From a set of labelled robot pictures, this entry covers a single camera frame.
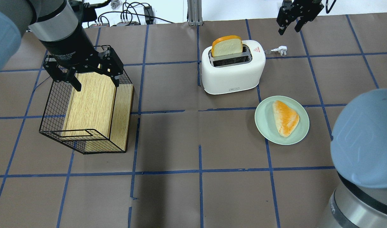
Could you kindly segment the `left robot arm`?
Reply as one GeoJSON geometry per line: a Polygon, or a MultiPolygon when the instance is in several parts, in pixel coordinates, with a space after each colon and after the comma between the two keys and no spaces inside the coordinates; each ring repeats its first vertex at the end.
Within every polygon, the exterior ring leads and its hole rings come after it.
{"type": "Polygon", "coordinates": [[[96,9],[107,6],[83,0],[0,0],[0,71],[20,47],[27,29],[40,40],[49,55],[43,68],[55,82],[71,84],[78,92],[77,73],[96,72],[111,78],[116,87],[124,65],[111,46],[98,52],[82,23],[97,19],[96,9]]]}

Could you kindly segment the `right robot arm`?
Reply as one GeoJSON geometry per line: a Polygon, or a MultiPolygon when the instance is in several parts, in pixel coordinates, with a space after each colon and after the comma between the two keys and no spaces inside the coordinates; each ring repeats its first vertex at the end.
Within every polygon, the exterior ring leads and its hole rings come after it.
{"type": "Polygon", "coordinates": [[[317,228],[387,228],[387,13],[293,21],[326,123],[323,146],[337,186],[317,228]]]}

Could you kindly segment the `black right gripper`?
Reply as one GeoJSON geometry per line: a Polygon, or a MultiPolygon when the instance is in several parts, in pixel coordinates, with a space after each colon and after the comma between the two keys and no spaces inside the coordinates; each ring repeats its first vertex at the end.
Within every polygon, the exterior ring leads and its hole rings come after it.
{"type": "Polygon", "coordinates": [[[279,25],[278,33],[283,35],[290,25],[296,20],[295,31],[300,32],[309,21],[313,21],[322,11],[324,5],[321,0],[283,0],[279,8],[276,22],[279,25]]]}

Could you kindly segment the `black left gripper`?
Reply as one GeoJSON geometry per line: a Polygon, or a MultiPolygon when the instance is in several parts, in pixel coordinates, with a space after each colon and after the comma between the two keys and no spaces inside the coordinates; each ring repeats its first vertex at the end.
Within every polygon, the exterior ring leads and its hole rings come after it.
{"type": "Polygon", "coordinates": [[[90,41],[43,42],[49,52],[43,61],[43,68],[56,82],[70,83],[80,92],[82,85],[76,73],[96,72],[111,78],[119,87],[119,77],[124,73],[124,64],[110,45],[93,46],[90,41]]]}

